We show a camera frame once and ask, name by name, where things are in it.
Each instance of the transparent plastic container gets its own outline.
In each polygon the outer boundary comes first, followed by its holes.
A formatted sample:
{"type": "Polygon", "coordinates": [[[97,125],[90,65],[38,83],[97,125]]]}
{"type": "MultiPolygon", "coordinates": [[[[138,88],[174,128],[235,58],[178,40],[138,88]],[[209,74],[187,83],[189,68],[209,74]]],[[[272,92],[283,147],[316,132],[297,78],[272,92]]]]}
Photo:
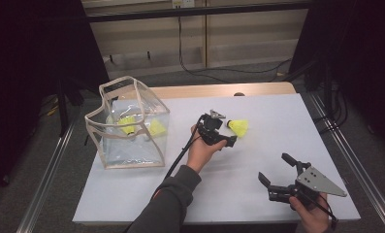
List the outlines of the transparent plastic container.
{"type": "Polygon", "coordinates": [[[99,86],[102,106],[85,116],[106,169],[165,166],[170,110],[145,84],[123,77],[99,86]]]}

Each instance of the gray carpet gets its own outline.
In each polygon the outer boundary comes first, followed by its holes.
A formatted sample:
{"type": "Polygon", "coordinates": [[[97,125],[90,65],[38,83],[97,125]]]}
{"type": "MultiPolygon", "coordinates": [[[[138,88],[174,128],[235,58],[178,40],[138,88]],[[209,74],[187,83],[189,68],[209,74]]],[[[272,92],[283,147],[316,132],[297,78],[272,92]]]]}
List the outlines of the gray carpet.
{"type": "MultiPolygon", "coordinates": [[[[278,62],[229,68],[260,71],[273,68],[277,64],[278,62]]],[[[279,72],[284,73],[288,66],[289,64],[286,63],[279,68],[279,72]]],[[[248,74],[212,70],[205,72],[205,74],[229,83],[281,80],[281,77],[275,76],[275,71],[263,74],[248,74]]],[[[148,86],[220,83],[220,81],[209,77],[192,76],[185,72],[136,78],[148,86]]],[[[297,91],[302,94],[311,117],[319,117],[309,98],[309,93],[305,92],[304,81],[298,79],[293,84],[297,91]]],[[[47,200],[41,209],[33,232],[121,232],[123,229],[122,226],[83,226],[72,222],[72,217],[80,200],[96,151],[90,139],[84,146],[87,133],[83,116],[100,105],[100,99],[95,95],[86,91],[83,91],[82,94],[85,97],[82,107],[69,106],[70,116],[80,111],[80,118],[59,163],[47,200]]],[[[48,106],[43,107],[43,112],[47,109],[48,106]]],[[[351,103],[348,104],[348,111],[349,117],[341,126],[341,132],[385,196],[385,143],[379,136],[368,131],[365,119],[351,103]]],[[[316,126],[318,130],[324,127],[321,122],[316,126]]],[[[0,187],[0,232],[16,232],[58,143],[59,127],[58,114],[40,118],[35,135],[11,173],[10,184],[0,187]]],[[[362,217],[358,221],[340,222],[337,232],[385,232],[385,226],[376,209],[362,190],[354,173],[349,169],[349,165],[330,133],[323,134],[322,140],[327,146],[340,175],[345,180],[346,187],[362,217]]],[[[299,227],[297,232],[303,232],[303,229],[299,227]]]]}

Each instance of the white table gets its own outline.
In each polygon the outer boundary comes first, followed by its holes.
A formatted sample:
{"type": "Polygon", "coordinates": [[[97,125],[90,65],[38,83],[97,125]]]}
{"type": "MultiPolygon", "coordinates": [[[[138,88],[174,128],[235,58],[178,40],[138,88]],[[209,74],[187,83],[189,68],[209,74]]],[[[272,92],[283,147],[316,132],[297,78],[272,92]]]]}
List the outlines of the white table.
{"type": "MultiPolygon", "coordinates": [[[[247,134],[233,148],[215,154],[201,172],[185,223],[272,223],[298,220],[288,204],[269,201],[258,172],[274,185],[294,183],[296,169],[280,156],[287,152],[311,162],[347,192],[299,94],[164,99],[171,110],[163,168],[105,170],[96,156],[73,221],[84,224],[125,224],[148,203],[153,190],[189,139],[190,126],[210,109],[228,119],[249,120],[247,134]]],[[[184,157],[179,164],[184,164],[184,157]]],[[[329,196],[340,220],[359,219],[350,196],[329,196]]]]}

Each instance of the human hand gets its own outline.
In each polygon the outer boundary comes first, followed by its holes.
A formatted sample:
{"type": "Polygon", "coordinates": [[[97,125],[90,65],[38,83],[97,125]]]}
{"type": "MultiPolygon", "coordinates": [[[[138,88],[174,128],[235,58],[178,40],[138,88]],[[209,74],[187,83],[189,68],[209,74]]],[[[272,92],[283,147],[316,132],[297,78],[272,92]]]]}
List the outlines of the human hand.
{"type": "MultiPolygon", "coordinates": [[[[191,127],[191,133],[193,133],[195,127],[196,124],[191,127]]],[[[196,173],[201,172],[202,168],[210,161],[213,154],[225,147],[226,144],[226,140],[222,140],[215,145],[209,146],[204,142],[198,131],[196,131],[193,136],[192,146],[189,148],[186,166],[192,168],[196,173]]]]}
{"type": "MultiPolygon", "coordinates": [[[[328,204],[325,201],[327,199],[326,193],[320,193],[317,203],[323,208],[328,209],[328,204]]],[[[329,227],[329,217],[322,210],[312,205],[310,208],[306,208],[298,198],[291,196],[289,198],[291,206],[298,212],[298,215],[302,219],[302,225],[307,233],[321,233],[329,227]]]]}

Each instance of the wall outlet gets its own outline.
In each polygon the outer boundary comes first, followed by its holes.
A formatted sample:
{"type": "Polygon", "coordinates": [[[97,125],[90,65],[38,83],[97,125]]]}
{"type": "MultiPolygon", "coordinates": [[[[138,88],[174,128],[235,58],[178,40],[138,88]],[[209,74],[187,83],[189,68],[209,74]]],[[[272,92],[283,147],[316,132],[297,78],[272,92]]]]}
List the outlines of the wall outlet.
{"type": "Polygon", "coordinates": [[[195,0],[172,0],[172,7],[177,8],[194,8],[195,0]]]}

